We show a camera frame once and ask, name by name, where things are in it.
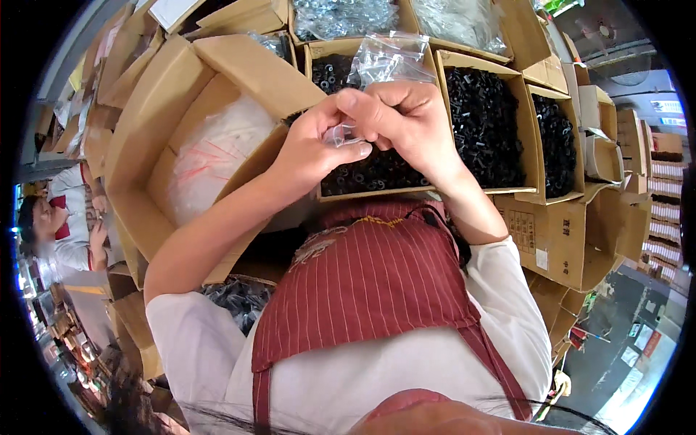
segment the forearm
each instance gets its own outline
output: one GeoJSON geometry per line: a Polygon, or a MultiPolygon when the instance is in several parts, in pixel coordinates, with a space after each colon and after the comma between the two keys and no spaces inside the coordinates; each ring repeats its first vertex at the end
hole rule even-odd
{"type": "Polygon", "coordinates": [[[105,270],[109,262],[109,256],[103,246],[90,246],[89,248],[90,265],[92,270],[105,270]]]}
{"type": "Polygon", "coordinates": [[[509,234],[505,221],[471,172],[462,168],[442,186],[436,184],[459,233],[471,245],[505,240],[509,234]]]}
{"type": "Polygon", "coordinates": [[[272,178],[256,177],[176,230],[148,267],[145,302],[200,287],[245,232],[287,207],[292,197],[272,178]]]}
{"type": "Polygon", "coordinates": [[[92,196],[104,195],[104,187],[102,187],[102,185],[94,179],[94,177],[92,176],[92,171],[90,171],[87,162],[83,161],[80,164],[82,165],[82,176],[84,177],[87,185],[89,185],[90,189],[92,190],[92,196]]]}

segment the fingernail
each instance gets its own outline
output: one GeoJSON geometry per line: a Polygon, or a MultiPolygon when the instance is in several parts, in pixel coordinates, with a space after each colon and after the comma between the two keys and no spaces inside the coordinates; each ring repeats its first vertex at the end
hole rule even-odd
{"type": "Polygon", "coordinates": [[[362,142],[360,144],[360,157],[367,157],[372,152],[372,145],[367,142],[362,142]]]}
{"type": "Polygon", "coordinates": [[[355,95],[350,92],[341,92],[338,94],[339,105],[346,109],[350,109],[351,107],[355,106],[357,101],[358,100],[355,98],[355,95]]]}

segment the white sleeve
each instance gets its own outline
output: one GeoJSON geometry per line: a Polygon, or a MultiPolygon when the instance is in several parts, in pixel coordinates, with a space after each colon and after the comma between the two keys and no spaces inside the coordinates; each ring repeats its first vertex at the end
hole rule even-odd
{"type": "Polygon", "coordinates": [[[145,314],[177,402],[222,402],[246,341],[230,312],[189,292],[161,294],[145,314]]]}
{"type": "Polygon", "coordinates": [[[551,341],[527,286],[511,237],[471,247],[466,289],[481,306],[481,323],[528,399],[543,400],[551,382],[551,341]]]}
{"type": "Polygon", "coordinates": [[[76,270],[92,270],[88,245],[66,242],[56,246],[56,258],[76,270]]]}
{"type": "Polygon", "coordinates": [[[58,173],[58,175],[51,179],[51,182],[49,183],[49,190],[51,192],[58,193],[66,189],[85,185],[82,169],[82,163],[78,163],[70,169],[61,171],[58,173]]]}

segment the apron strap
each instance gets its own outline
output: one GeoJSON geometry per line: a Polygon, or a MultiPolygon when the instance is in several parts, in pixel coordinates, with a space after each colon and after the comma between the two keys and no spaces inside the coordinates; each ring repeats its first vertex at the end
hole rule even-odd
{"type": "Polygon", "coordinates": [[[254,372],[252,399],[254,434],[271,435],[271,369],[254,372]]]}
{"type": "Polygon", "coordinates": [[[526,399],[527,396],[498,350],[493,346],[488,334],[481,327],[481,322],[466,328],[459,328],[458,331],[469,348],[479,358],[479,361],[486,366],[486,369],[503,387],[503,392],[510,403],[515,418],[531,421],[532,407],[526,399]]]}

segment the white t-shirt with red trim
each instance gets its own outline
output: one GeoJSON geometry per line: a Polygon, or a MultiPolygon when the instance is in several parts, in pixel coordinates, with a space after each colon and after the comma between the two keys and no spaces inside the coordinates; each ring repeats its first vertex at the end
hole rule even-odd
{"type": "Polygon", "coordinates": [[[83,163],[65,169],[48,184],[48,202],[68,211],[68,219],[56,231],[57,260],[76,270],[93,270],[89,256],[89,230],[85,205],[83,163]]]}
{"type": "MultiPolygon", "coordinates": [[[[543,401],[551,384],[551,343],[517,246],[508,237],[472,246],[471,255],[466,291],[481,325],[525,396],[543,401]]],[[[159,295],[145,313],[177,402],[253,420],[256,325],[245,338],[226,309],[197,292],[159,295]]],[[[498,381],[460,334],[446,327],[316,349],[272,370],[271,424],[309,434],[345,434],[381,401],[410,388],[514,417],[498,381]]],[[[185,407],[184,414],[192,434],[247,433],[185,407]]]]}

